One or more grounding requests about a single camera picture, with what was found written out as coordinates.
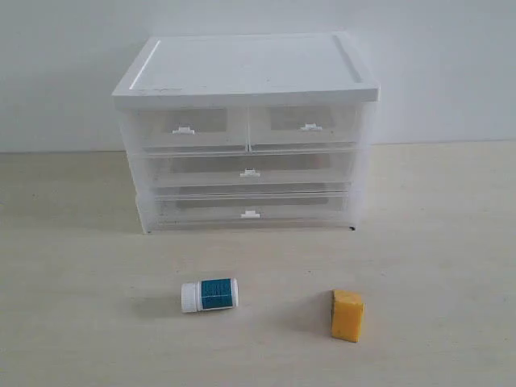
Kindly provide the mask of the white bottle teal label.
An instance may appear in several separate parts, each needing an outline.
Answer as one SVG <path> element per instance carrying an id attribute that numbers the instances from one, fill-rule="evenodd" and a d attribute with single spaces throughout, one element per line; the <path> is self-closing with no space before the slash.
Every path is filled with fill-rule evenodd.
<path id="1" fill-rule="evenodd" d="M 181 285 L 182 313 L 225 310 L 238 305 L 239 286 L 235 278 L 209 279 Z"/>

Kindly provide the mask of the yellow sponge block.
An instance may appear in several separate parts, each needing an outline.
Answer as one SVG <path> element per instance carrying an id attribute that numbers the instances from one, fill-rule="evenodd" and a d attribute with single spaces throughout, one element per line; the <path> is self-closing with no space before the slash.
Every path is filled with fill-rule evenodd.
<path id="1" fill-rule="evenodd" d="M 364 302 L 358 293 L 332 290 L 331 336 L 357 343 L 361 335 Z"/>

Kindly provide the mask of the white plastic drawer cabinet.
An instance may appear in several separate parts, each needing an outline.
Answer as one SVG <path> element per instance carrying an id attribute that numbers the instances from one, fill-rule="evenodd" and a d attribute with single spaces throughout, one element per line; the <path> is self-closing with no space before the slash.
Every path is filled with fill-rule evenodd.
<path id="1" fill-rule="evenodd" d="M 176 228 L 342 226 L 356 229 L 364 195 L 368 137 L 380 86 L 342 32 L 154 37 L 115 87 L 112 97 L 119 115 L 135 203 L 147 234 Z M 336 145 L 250 144 L 249 110 L 264 106 L 353 105 L 362 109 L 360 137 Z M 246 108 L 245 147 L 145 148 L 137 133 L 135 114 L 141 110 Z M 156 188 L 139 177 L 139 158 L 157 156 L 238 156 L 354 152 L 351 178 L 342 183 L 211 185 Z M 159 225 L 152 220 L 159 198 L 243 194 L 299 194 L 341 192 L 348 197 L 342 218 L 293 221 L 240 221 Z"/>

